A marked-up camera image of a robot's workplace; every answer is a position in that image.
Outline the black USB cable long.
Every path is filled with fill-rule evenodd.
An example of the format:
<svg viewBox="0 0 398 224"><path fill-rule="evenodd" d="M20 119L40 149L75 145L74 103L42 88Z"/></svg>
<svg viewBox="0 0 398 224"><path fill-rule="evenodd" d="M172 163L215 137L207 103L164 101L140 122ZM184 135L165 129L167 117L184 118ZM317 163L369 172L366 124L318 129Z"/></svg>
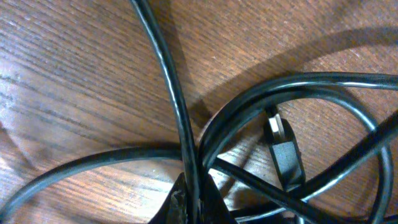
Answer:
<svg viewBox="0 0 398 224"><path fill-rule="evenodd" d="M149 3L145 0L130 0L130 3L135 9L137 17L142 22L144 30L147 32L161 71L164 74L165 86L169 92L170 104L174 111L181 144L181 155L188 189L188 222L197 223L201 190L198 154L177 70Z"/></svg>

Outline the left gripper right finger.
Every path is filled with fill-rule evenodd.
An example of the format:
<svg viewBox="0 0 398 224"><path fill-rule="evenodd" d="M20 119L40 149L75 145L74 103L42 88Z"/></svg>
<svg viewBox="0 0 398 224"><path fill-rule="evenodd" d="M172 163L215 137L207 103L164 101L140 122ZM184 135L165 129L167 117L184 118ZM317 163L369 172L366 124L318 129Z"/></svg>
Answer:
<svg viewBox="0 0 398 224"><path fill-rule="evenodd" d="M203 224L237 224L210 174L205 176L200 196L200 220Z"/></svg>

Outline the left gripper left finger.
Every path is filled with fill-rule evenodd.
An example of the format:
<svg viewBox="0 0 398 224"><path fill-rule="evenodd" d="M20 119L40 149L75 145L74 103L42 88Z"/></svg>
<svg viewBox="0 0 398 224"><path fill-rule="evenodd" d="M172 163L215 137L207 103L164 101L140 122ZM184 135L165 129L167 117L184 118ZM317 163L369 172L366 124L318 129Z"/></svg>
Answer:
<svg viewBox="0 0 398 224"><path fill-rule="evenodd" d="M148 224L186 224L188 222L187 195L185 174L181 173L161 208Z"/></svg>

